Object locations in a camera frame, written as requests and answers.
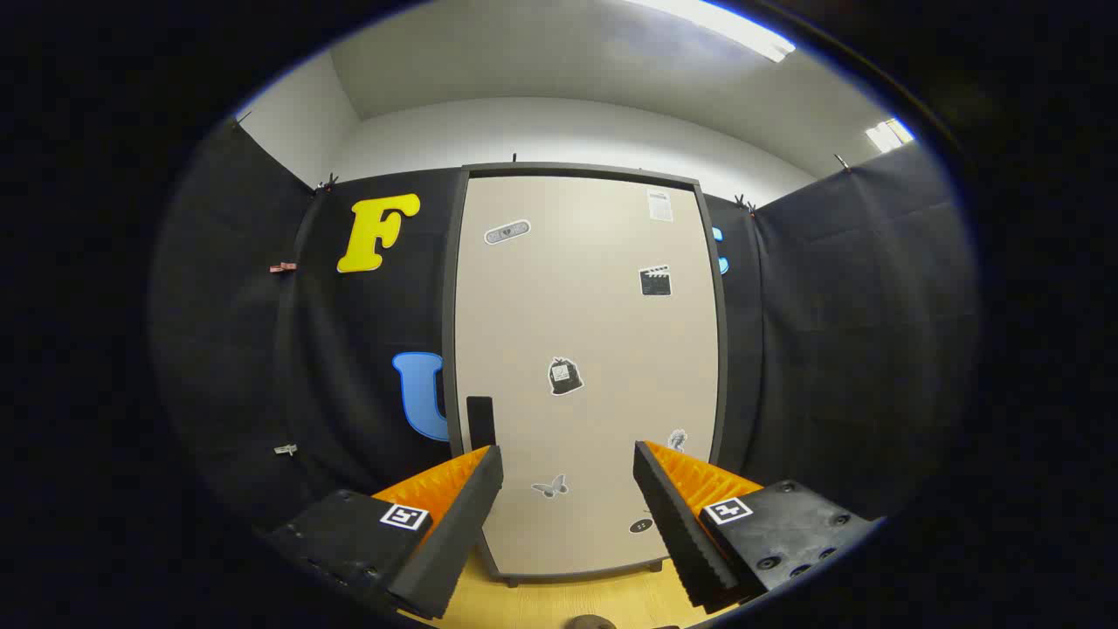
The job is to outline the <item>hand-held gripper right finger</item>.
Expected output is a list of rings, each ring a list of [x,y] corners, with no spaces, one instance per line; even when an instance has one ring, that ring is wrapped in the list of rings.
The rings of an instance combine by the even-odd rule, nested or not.
[[[647,439],[634,445],[632,478],[688,601],[710,614],[788,590],[881,524],[802,482],[760,486]]]

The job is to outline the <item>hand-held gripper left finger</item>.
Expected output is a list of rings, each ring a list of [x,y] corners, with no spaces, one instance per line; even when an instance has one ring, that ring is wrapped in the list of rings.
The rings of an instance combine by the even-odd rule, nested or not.
[[[333,490],[266,539],[372,612],[439,619],[503,478],[500,448],[483,446],[376,494]]]

